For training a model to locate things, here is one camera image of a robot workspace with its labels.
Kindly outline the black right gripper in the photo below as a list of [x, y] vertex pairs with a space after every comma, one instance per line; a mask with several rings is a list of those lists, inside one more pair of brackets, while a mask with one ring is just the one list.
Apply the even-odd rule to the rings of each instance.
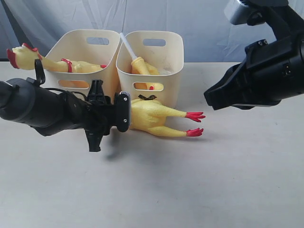
[[273, 43], [265, 39], [245, 48], [246, 64], [230, 67], [204, 92], [214, 110], [229, 106], [241, 110], [275, 106], [304, 93], [304, 37], [289, 36]]

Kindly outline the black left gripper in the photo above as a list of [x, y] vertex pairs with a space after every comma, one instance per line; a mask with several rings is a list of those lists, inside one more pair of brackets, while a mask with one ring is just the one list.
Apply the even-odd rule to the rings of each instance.
[[108, 136], [116, 125], [116, 104], [104, 95], [102, 80], [93, 80], [88, 95], [82, 95], [81, 128], [84, 129], [89, 152], [100, 152], [102, 137]]

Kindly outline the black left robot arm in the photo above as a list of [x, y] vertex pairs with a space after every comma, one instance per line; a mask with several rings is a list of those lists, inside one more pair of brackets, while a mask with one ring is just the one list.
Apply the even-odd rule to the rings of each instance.
[[92, 81], [88, 95], [80, 99], [69, 91], [42, 88], [32, 78], [1, 81], [0, 117], [28, 125], [42, 136], [83, 129], [89, 151], [98, 152], [102, 137], [117, 125], [115, 106], [102, 84]]

